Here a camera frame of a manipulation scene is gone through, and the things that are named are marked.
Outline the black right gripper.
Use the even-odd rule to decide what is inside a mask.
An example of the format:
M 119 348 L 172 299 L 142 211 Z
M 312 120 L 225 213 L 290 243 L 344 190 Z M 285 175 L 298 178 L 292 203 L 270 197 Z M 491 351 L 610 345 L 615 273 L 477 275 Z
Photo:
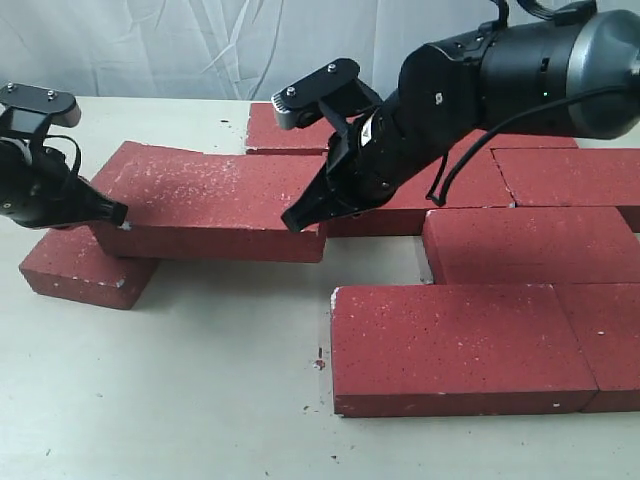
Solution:
M 447 202 L 464 162 L 445 172 L 451 149 L 470 132 L 470 113 L 447 106 L 440 94 L 389 96 L 351 124 L 345 137 L 331 138 L 322 167 L 281 215 L 290 232 L 386 205 L 399 188 L 440 160 L 426 198 Z

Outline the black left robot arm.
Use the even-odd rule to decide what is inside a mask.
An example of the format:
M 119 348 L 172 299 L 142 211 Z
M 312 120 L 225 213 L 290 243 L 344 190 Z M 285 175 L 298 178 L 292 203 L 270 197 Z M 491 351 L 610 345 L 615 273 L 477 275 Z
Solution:
M 73 138 L 73 161 L 45 144 L 54 115 L 8 106 L 1 114 L 1 215 L 20 227 L 73 229 L 92 223 L 121 226 L 128 206 L 80 175 L 82 152 Z

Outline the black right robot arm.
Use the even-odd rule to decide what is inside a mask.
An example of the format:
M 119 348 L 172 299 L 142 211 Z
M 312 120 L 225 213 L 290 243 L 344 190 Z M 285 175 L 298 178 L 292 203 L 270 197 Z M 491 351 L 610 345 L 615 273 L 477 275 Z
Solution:
M 272 96 L 278 125 L 332 126 L 325 164 L 282 214 L 288 230 L 368 212 L 437 164 L 426 197 L 437 206 L 472 156 L 501 133 L 612 140 L 639 121 L 639 17 L 593 1 L 551 10 L 506 2 L 477 29 L 428 42 L 379 96 L 359 64 L 335 59 Z

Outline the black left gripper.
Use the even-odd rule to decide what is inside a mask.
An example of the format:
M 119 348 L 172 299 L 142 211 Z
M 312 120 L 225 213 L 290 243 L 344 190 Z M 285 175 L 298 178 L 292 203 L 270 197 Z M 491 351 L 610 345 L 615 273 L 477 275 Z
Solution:
M 31 150 L 22 140 L 1 141 L 1 215 L 29 228 L 68 228 L 92 221 L 122 225 L 128 206 L 72 174 L 52 147 Z

